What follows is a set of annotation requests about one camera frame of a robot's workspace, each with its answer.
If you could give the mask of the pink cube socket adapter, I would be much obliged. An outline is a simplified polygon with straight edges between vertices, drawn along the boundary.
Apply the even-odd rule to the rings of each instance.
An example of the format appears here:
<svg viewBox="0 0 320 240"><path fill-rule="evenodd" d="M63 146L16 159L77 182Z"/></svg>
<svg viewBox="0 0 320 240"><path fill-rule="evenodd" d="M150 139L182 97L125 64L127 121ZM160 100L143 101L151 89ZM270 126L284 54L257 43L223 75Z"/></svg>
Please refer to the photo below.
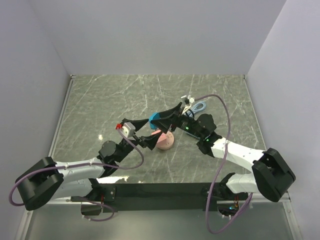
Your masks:
<svg viewBox="0 0 320 240"><path fill-rule="evenodd" d="M167 136L161 131L161 130L156 130L154 132L152 132L152 135L156 135L156 134L161 134L160 137L157 140L156 143L156 147L159 149L164 149L165 145L167 144Z"/></svg>

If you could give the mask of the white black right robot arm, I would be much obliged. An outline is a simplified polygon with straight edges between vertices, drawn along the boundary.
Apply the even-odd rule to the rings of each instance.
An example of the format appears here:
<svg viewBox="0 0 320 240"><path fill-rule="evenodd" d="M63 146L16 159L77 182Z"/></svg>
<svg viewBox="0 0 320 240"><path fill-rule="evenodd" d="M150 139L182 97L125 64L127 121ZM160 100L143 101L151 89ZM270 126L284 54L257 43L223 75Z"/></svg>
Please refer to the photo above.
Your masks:
<svg viewBox="0 0 320 240"><path fill-rule="evenodd" d="M163 133L179 128L196 136L198 149L213 158L223 159L246 170L247 174L229 173L213 188L223 199L236 194L260 193L271 202L278 202L296 180L296 176L281 154L273 148L249 148L215 132L217 126L211 114L203 113L197 119L183 113L180 104L160 112L151 124Z"/></svg>

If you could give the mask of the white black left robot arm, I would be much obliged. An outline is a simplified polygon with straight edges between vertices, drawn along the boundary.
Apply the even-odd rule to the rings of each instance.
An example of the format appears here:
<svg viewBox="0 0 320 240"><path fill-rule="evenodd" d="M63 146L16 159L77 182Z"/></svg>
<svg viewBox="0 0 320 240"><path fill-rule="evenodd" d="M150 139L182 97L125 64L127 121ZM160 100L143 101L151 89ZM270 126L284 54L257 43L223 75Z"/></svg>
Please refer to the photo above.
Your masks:
<svg viewBox="0 0 320 240"><path fill-rule="evenodd" d="M109 177L120 169L119 163L133 150L142 156L140 148L153 150L156 147L162 132L141 137L136 135L147 123L148 119L123 119L115 127L121 141L105 141L98 155L91 159L74 162L54 161L50 156L41 159L15 181L13 189L20 194L21 206L32 211L58 198L96 200L102 193L97 179Z"/></svg>

